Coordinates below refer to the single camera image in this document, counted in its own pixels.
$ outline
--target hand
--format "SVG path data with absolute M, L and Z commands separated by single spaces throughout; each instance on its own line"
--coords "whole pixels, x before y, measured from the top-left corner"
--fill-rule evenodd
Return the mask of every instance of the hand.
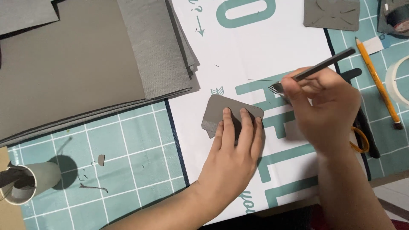
M 262 147 L 262 123 L 257 117 L 252 123 L 245 108 L 240 110 L 242 129 L 237 146 L 234 146 L 234 125 L 229 108 L 223 110 L 223 121 L 195 187 L 203 207 L 211 215 L 219 215 L 240 193 L 253 177 Z
M 330 68 L 299 82 L 291 78 L 308 68 L 297 69 L 281 81 L 300 130 L 317 152 L 349 148 L 351 126 L 361 104 L 359 91 Z

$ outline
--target masking tape roll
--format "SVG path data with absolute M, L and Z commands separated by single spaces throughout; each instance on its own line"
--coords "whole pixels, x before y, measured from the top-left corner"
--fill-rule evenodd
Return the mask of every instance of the masking tape roll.
M 396 72 L 398 71 L 399 66 L 408 59 L 409 56 L 406 56 L 399 60 L 397 63 L 392 64 L 388 68 L 385 77 L 386 89 L 391 98 L 398 104 L 404 105 L 406 108 L 409 108 L 409 101 L 406 98 L 404 98 L 398 90 L 398 85 L 396 84 Z

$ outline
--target arrow graphic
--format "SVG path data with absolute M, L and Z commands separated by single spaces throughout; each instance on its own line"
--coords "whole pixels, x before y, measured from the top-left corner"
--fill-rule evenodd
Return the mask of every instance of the arrow graphic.
M 196 16 L 196 18 L 198 19 L 199 29 L 200 29 L 198 32 L 199 32 L 200 35 L 202 35 L 202 37 L 203 37 L 203 33 L 204 33 L 205 30 L 204 30 L 204 29 L 202 30 L 202 26 L 200 25 L 200 21 L 199 21 L 199 16 Z

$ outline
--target paper cup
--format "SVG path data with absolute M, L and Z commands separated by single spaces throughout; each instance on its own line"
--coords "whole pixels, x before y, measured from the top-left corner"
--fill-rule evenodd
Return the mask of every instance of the paper cup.
M 11 193 L 5 198 L 12 205 L 23 205 L 29 202 L 33 197 L 54 187 L 61 179 L 61 171 L 57 164 L 52 162 L 36 163 L 30 165 L 20 165 L 27 168 L 28 175 L 34 176 L 34 192 L 26 187 L 21 189 L 12 188 Z M 2 197 L 9 189 L 14 186 L 10 183 L 0 189 Z

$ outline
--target pencil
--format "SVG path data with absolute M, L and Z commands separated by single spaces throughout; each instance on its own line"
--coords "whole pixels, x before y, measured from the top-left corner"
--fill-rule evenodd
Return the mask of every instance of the pencil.
M 369 57 L 364 44 L 357 37 L 355 37 L 355 42 L 366 64 L 366 67 L 368 68 L 368 71 L 371 74 L 373 81 L 375 82 L 376 88 L 378 88 L 378 91 L 381 94 L 382 99 L 386 105 L 386 108 L 388 109 L 389 114 L 393 119 L 394 129 L 403 129 L 403 125 L 400 122 L 399 116 L 397 115 L 395 108 L 393 107 L 393 104 L 385 90 L 385 87 L 383 86 L 381 80 L 379 79 L 378 73 L 376 72 L 375 67 L 372 64 L 371 58 Z

